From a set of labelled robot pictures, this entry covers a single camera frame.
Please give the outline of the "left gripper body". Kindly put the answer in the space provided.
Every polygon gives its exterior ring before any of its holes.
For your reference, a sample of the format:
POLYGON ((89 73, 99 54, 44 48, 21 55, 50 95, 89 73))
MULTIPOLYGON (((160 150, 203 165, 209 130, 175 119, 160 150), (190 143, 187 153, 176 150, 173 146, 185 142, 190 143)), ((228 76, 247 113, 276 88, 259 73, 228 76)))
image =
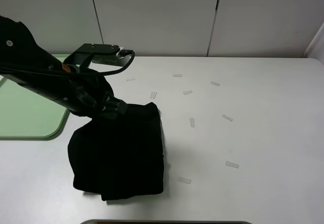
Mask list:
POLYGON ((125 115, 128 105, 114 96, 112 87, 104 77, 86 77, 73 82, 73 92, 80 104, 77 116, 115 119, 125 115))

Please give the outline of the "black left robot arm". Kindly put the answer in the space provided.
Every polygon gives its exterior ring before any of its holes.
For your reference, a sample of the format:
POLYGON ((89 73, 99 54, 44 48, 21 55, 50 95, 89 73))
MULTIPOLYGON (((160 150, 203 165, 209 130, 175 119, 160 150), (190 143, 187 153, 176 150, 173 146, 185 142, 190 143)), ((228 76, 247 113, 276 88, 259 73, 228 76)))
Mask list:
POLYGON ((113 44, 85 43, 60 61, 22 23, 1 17, 1 75, 79 117, 115 118, 127 103, 105 77, 125 71, 135 52, 113 44))

